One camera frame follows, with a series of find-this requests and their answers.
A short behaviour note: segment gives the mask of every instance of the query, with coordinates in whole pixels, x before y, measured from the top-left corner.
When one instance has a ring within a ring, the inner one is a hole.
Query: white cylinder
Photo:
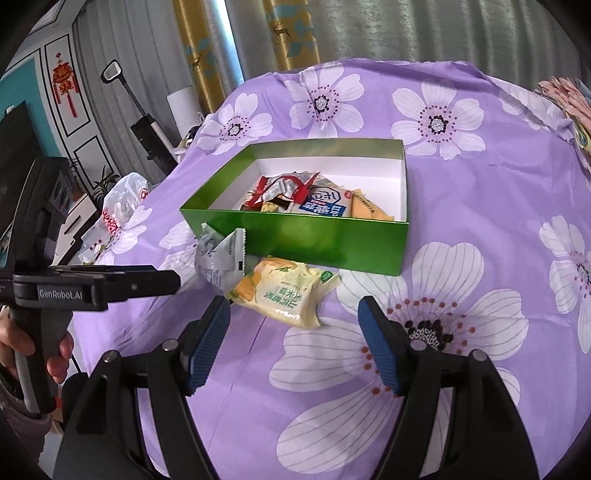
[[[173,147],[172,143],[170,142],[170,140],[168,139],[168,137],[166,136],[166,134],[160,128],[160,125],[158,125],[158,122],[153,122],[150,124],[150,126],[152,127],[152,130],[154,130],[156,132],[156,135],[158,135],[159,139],[162,141],[162,143],[166,147],[166,150],[168,150],[170,152],[174,147]]]
[[[203,113],[194,87],[171,93],[167,99],[181,138],[185,138],[195,125],[203,123]]]

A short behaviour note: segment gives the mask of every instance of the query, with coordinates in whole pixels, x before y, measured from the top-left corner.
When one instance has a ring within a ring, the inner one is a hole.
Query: television
[[[21,103],[0,121],[0,268],[5,266],[14,213],[33,161],[43,151],[27,104]]]

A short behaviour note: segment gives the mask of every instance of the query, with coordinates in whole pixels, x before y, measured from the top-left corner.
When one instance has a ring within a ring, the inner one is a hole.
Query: human hand
[[[60,342],[60,355],[51,357],[47,361],[47,372],[56,383],[62,383],[66,379],[70,358],[74,350],[74,339],[69,332]],[[14,352],[30,356],[35,353],[33,340],[21,330],[9,316],[9,309],[0,313],[0,363],[18,379],[17,366]]]

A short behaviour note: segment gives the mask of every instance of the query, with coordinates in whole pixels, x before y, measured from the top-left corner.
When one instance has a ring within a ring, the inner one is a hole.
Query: blue gripper pad
[[[373,297],[364,297],[359,301],[357,317],[382,383],[390,387],[396,395],[400,395],[397,357],[384,332],[391,320],[386,318]]]
[[[205,385],[212,370],[230,326],[230,303],[222,296],[215,297],[201,320],[193,324],[180,354],[181,364],[189,374],[187,387],[191,394]]]

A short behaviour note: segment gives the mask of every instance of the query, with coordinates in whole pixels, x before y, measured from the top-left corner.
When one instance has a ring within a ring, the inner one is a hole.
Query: deer print
[[[195,68],[200,68],[201,66],[201,59],[203,58],[203,55],[198,54],[193,61],[191,62],[191,64],[193,65],[193,67]]]
[[[283,34],[283,33],[287,36],[287,40],[291,39],[290,31],[287,30],[286,28],[283,28],[283,21],[282,20],[276,20],[274,22],[273,32],[275,32],[277,39],[280,41],[281,41],[281,34]]]

